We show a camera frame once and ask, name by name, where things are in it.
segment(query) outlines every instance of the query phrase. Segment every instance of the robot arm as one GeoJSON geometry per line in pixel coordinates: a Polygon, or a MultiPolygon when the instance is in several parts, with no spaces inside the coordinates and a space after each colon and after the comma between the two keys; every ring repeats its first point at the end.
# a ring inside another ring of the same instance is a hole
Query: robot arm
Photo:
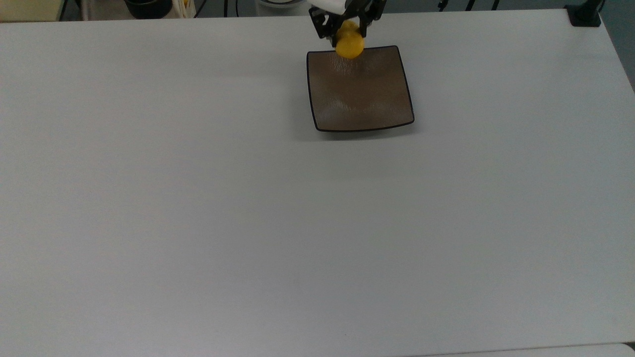
{"type": "Polygon", "coordinates": [[[386,0],[309,0],[313,5],[309,15],[319,38],[328,38],[337,45],[335,34],[344,20],[359,17],[359,33],[366,37],[366,28],[379,20],[384,12],[386,0]]]}

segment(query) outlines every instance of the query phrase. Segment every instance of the square plate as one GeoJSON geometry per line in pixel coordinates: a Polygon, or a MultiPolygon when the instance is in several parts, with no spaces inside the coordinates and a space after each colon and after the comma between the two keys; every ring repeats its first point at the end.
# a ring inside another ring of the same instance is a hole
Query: square plate
{"type": "Polygon", "coordinates": [[[415,121],[397,46],[367,48],[349,60],[307,53],[309,98],[319,131],[395,128],[415,121]]]}

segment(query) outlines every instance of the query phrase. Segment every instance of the table surface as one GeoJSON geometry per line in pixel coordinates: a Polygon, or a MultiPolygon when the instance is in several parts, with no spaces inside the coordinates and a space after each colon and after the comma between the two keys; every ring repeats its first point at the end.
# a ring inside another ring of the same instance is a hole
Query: table surface
{"type": "Polygon", "coordinates": [[[635,351],[625,344],[605,344],[465,353],[461,357],[635,357],[635,351]]]}
{"type": "Polygon", "coordinates": [[[5,355],[635,340],[635,95],[604,27],[385,15],[366,44],[399,46],[416,121],[357,134],[314,128],[308,17],[0,34],[5,355]]]}

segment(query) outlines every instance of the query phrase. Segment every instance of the black container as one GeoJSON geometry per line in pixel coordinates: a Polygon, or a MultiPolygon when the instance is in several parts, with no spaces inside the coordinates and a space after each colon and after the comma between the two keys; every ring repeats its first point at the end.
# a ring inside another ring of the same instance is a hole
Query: black container
{"type": "Polygon", "coordinates": [[[172,10],[172,0],[124,0],[135,18],[162,18],[172,10]]]}

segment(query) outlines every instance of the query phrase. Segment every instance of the yellow ball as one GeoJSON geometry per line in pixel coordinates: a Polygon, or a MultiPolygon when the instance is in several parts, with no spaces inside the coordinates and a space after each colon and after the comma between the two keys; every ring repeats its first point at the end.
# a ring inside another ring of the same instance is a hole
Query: yellow ball
{"type": "Polygon", "coordinates": [[[353,21],[346,20],[335,35],[337,44],[335,52],[341,57],[352,60],[364,51],[364,38],[359,33],[359,27],[353,21]]]}

